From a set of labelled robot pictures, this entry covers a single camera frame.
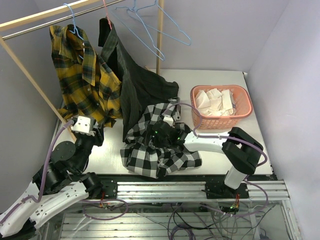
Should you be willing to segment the black white checkered shirt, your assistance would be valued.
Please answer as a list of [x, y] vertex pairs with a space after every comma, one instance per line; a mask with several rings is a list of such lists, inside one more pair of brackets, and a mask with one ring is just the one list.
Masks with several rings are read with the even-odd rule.
[[191, 133], [180, 122], [180, 99], [149, 105], [139, 121], [128, 131], [120, 150], [122, 165], [130, 172], [153, 179], [202, 165], [198, 151], [184, 146]]

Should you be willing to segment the blue hanger checkered shirt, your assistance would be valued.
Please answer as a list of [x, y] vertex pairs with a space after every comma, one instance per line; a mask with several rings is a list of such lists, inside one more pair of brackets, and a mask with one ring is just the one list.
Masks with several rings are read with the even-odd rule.
[[148, 19], [144, 17], [144, 14], [157, 7], [158, 3], [158, 0], [152, 0], [148, 3], [144, 0], [142, 3], [133, 0], [132, 5], [116, 6], [111, 13], [150, 53], [158, 60], [164, 61], [166, 57], [155, 40], [152, 33], [154, 29], [150, 26]]

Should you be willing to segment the blue wire hanger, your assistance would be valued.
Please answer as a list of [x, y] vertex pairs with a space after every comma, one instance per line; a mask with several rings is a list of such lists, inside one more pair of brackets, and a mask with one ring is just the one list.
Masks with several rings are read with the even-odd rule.
[[[156, 8], [157, 16], [159, 17], [159, 20], [157, 21], [158, 26], [153, 27], [152, 25], [146, 23], [143, 21], [143, 17], [141, 15], [142, 10], [150, 9], [150, 8]], [[149, 5], [145, 5], [142, 7], [137, 6], [137, 1], [133, 1], [133, 6], [130, 7], [127, 12], [132, 14], [133, 19], [137, 20], [139, 23], [141, 23], [147, 30], [151, 29], [156, 31], [157, 34], [160, 34], [162, 36], [168, 37], [178, 43], [181, 43], [186, 46], [190, 46], [192, 44], [191, 37], [183, 31], [183, 29], [179, 26], [179, 24], [165, 11], [164, 9], [164, 1], [163, 0], [154, 0], [153, 3]], [[182, 34], [186, 40], [180, 39], [176, 36], [173, 36], [172, 34], [169, 34], [168, 32], [164, 31], [164, 23], [165, 19], [168, 19], [171, 24], [177, 29], [179, 34]]]

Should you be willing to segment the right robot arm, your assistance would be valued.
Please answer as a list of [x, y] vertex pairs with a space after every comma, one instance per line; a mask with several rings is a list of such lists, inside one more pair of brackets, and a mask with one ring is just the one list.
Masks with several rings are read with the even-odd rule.
[[242, 181], [255, 173], [265, 154], [263, 146], [240, 127], [222, 133], [194, 133], [189, 127], [173, 127], [160, 120], [147, 128], [145, 143], [165, 149], [224, 154], [232, 165], [220, 186], [226, 198], [233, 197]]

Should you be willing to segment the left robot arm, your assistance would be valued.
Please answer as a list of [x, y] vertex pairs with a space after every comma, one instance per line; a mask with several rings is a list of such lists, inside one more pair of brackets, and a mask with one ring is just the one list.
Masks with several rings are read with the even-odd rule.
[[0, 236], [13, 239], [37, 230], [71, 205], [96, 199], [103, 184], [94, 172], [83, 175], [93, 146], [100, 147], [99, 130], [92, 135], [76, 133], [76, 141], [60, 142], [49, 152], [49, 161], [32, 178], [18, 200], [0, 215]]

